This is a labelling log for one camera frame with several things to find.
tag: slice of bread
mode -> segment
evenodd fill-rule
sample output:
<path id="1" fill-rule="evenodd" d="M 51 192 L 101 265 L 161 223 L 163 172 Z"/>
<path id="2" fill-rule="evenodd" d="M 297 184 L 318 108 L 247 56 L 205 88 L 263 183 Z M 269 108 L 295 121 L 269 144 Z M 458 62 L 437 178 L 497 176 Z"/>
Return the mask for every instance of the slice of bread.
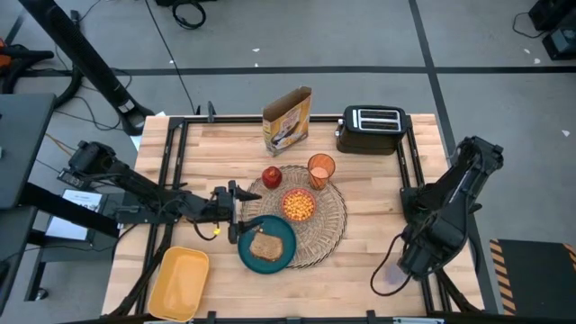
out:
<path id="1" fill-rule="evenodd" d="M 278 260 L 282 256 L 283 250 L 284 246 L 281 238 L 262 232 L 257 232 L 252 244 L 250 244 L 250 253 L 254 257 L 270 262 Z"/>

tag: gray floor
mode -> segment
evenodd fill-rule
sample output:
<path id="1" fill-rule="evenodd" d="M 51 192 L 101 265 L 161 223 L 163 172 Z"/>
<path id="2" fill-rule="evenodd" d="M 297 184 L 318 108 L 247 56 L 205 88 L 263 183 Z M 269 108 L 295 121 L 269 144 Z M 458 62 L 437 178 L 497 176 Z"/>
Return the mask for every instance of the gray floor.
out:
<path id="1" fill-rule="evenodd" d="M 84 13 L 94 0 L 58 0 L 67 11 Z M 535 0 L 418 0 L 418 7 L 436 67 L 574 66 L 552 62 L 540 40 L 511 30 L 512 17 Z M 184 31 L 171 13 L 152 5 L 159 27 L 180 68 L 253 68 L 316 66 L 424 67 L 417 31 L 404 0 L 219 0 L 205 5 L 207 23 Z M 0 37 L 10 31 L 22 10 L 15 1 L 0 3 Z M 124 69 L 170 69 L 170 57 L 150 20 L 143 0 L 103 0 L 83 21 L 86 37 L 108 64 Z M 518 28 L 536 33 L 528 19 Z M 14 43 L 35 50 L 53 50 L 54 43 L 30 17 Z M 69 66 L 64 54 L 63 59 Z M 56 60 L 36 68 L 58 68 Z M 441 74 L 438 76 L 454 137 L 480 135 L 504 147 L 505 166 L 487 183 L 476 214 L 482 245 L 488 239 L 562 241 L 576 246 L 576 179 L 571 168 L 576 136 L 573 89 L 576 74 Z M 127 77 L 121 77 L 126 84 Z M 195 104 L 214 102 L 217 112 L 259 113 L 262 106 L 296 86 L 314 90 L 314 113 L 341 113 L 350 104 L 388 104 L 408 113 L 436 113 L 426 74 L 251 74 L 184 76 Z M 59 94 L 66 77 L 23 78 L 17 93 Z M 135 76 L 130 92 L 156 113 L 191 113 L 177 76 Z M 84 97 L 105 124 L 116 117 L 96 92 Z M 63 112 L 89 118 L 80 100 Z M 562 131 L 573 135 L 565 137 Z M 99 131 L 84 121 L 55 114 L 48 129 L 69 145 L 99 140 L 111 145 L 129 164 L 136 158 L 121 131 Z M 63 167 L 68 156 L 49 140 L 39 160 Z M 54 193 L 65 186 L 56 173 L 36 164 L 31 180 Z M 46 218 L 39 218 L 38 227 Z M 13 295 L 0 323 L 62 322 L 99 315 L 110 272 L 109 262 L 50 265 L 42 286 L 51 296 L 23 302 L 33 252 L 24 257 Z"/>

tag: blue plate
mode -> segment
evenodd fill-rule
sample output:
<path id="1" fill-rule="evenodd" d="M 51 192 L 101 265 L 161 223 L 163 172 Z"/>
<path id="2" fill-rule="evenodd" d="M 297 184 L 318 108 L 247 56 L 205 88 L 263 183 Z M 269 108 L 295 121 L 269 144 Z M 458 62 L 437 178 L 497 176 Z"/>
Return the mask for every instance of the blue plate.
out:
<path id="1" fill-rule="evenodd" d="M 252 271 L 263 275 L 270 275 L 286 268 L 296 254 L 296 235 L 286 220 L 273 215 L 258 216 L 253 221 L 262 221 L 259 225 L 265 234 L 276 236 L 282 240 L 283 252 L 280 258 L 270 262 L 250 253 L 250 244 L 258 231 L 258 227 L 242 234 L 238 240 L 238 253 L 240 259 Z"/>

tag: wooden table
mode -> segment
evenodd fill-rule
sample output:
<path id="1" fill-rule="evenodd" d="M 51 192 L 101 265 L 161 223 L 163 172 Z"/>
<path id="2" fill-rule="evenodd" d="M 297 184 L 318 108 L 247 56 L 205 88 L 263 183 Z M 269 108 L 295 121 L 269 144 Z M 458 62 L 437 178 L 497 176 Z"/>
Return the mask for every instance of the wooden table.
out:
<path id="1" fill-rule="evenodd" d="M 167 117 L 148 117 L 135 170 L 152 181 L 158 180 L 167 135 Z M 436 181 L 447 169 L 446 157 L 433 114 L 412 115 L 420 161 L 427 182 Z M 236 179 L 243 188 L 269 166 L 305 165 L 318 152 L 330 154 L 337 170 L 332 182 L 346 199 L 346 233 L 336 251 L 320 264 L 301 270 L 286 269 L 261 275 L 240 261 L 237 247 L 227 240 L 225 229 L 212 242 L 201 240 L 192 226 L 181 220 L 174 230 L 172 246 L 204 251 L 210 258 L 210 273 L 197 318 L 208 311 L 218 317 L 363 317 L 366 310 L 377 316 L 424 315 L 419 283 L 410 282 L 392 297 L 379 297 L 369 285 L 370 276 L 384 258 L 392 238 L 405 226 L 399 190 L 402 186 L 396 155 L 360 156 L 336 150 L 335 124 L 311 123 L 310 136 L 278 157 L 265 151 L 260 124 L 192 124 L 188 129 L 182 182 L 185 189 L 204 197 L 217 185 Z M 167 179 L 172 179 L 179 135 L 172 148 Z M 415 185 L 409 160 L 409 174 Z M 205 233 L 213 225 L 202 225 Z M 149 225 L 139 225 L 123 238 L 116 249 L 103 313 L 116 308 L 140 276 Z M 158 242 L 162 229 L 158 232 Z M 389 265 L 401 252 L 394 247 Z M 476 307 L 483 308 L 469 248 L 446 268 L 456 286 Z M 388 284 L 384 270 L 377 275 L 376 289 L 389 292 L 400 283 Z M 436 309 L 440 310 L 436 280 L 430 278 Z"/>

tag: yellow plastic bin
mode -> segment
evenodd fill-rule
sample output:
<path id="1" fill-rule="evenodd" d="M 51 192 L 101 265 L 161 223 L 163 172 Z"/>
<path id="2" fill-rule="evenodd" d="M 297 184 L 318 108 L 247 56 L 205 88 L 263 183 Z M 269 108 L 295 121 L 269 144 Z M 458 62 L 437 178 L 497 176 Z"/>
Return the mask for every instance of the yellow plastic bin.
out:
<path id="1" fill-rule="evenodd" d="M 169 248 L 148 301 L 150 314 L 162 320 L 191 320 L 200 306 L 208 269 L 205 253 L 184 247 Z"/>

